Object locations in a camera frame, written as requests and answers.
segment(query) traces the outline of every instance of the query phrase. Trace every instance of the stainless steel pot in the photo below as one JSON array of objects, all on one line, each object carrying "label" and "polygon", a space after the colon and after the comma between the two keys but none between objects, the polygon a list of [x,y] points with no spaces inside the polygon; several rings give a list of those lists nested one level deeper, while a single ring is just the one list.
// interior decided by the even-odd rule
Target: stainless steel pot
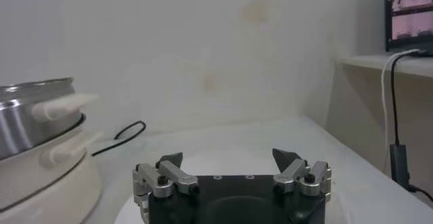
[{"label": "stainless steel pot", "polygon": [[94,95],[75,94],[73,78],[0,87],[0,160],[53,139],[80,122]]}]

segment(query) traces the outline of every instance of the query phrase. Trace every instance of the screw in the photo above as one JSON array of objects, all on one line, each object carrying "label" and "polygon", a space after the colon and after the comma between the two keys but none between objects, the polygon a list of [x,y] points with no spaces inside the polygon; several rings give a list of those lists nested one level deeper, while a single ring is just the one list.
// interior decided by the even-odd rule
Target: screw
[{"label": "screw", "polygon": [[306,183],[314,183],[316,181],[316,177],[313,174],[309,173],[304,177],[304,180]]},{"label": "screw", "polygon": [[167,183],[168,183],[167,177],[165,177],[163,175],[158,177],[158,185],[159,186],[166,185]]}]

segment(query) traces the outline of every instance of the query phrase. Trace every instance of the computer monitor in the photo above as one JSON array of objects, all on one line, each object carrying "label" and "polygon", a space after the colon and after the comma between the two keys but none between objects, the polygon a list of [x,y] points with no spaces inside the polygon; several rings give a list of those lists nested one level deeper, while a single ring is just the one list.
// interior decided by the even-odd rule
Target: computer monitor
[{"label": "computer monitor", "polygon": [[433,53],[433,0],[385,0],[386,50]]}]

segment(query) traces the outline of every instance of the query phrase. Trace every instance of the pot handle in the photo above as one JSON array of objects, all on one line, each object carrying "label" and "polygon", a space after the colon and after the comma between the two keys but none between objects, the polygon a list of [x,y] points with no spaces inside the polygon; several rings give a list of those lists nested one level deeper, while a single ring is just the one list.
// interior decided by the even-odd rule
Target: pot handle
[{"label": "pot handle", "polygon": [[96,94],[73,93],[37,103],[32,108],[32,115],[39,122],[57,120],[77,111],[97,98],[98,95]]},{"label": "pot handle", "polygon": [[67,161],[83,152],[91,143],[101,139],[102,135],[102,132],[88,134],[86,131],[81,131],[72,139],[43,152],[41,164],[50,169],[59,163]]}]

